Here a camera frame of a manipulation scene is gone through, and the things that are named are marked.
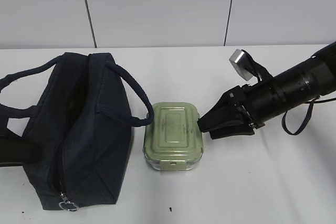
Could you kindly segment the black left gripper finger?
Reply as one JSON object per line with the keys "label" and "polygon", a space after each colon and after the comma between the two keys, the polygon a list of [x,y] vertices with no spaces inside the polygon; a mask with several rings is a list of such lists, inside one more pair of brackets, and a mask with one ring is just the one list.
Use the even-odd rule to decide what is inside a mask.
{"label": "black left gripper finger", "polygon": [[39,145],[20,137],[1,136],[1,167],[33,164],[41,159]]}

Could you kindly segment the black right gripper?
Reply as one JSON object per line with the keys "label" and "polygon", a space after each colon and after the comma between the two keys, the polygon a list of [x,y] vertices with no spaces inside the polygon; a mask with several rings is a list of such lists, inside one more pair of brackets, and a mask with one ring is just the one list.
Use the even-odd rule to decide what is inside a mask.
{"label": "black right gripper", "polygon": [[259,129],[265,124],[247,97],[250,89],[251,86],[245,84],[235,86],[223,93],[219,101],[198,119],[200,131],[209,132],[213,140],[230,136],[254,135],[253,129]]}

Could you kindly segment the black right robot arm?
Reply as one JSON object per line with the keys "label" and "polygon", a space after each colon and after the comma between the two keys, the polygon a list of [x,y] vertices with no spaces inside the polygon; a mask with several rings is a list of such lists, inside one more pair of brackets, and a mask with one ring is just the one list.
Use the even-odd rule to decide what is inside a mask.
{"label": "black right robot arm", "polygon": [[[236,72],[246,81],[257,78],[253,86],[236,86],[221,96],[197,124],[211,139],[236,135],[253,135],[269,121],[282,115],[281,126],[289,135],[300,134],[312,116],[320,97],[335,91],[335,43],[314,53],[309,59],[272,76],[245,50],[237,49],[229,59]],[[286,126],[287,112],[308,104],[303,122],[295,132]]]}

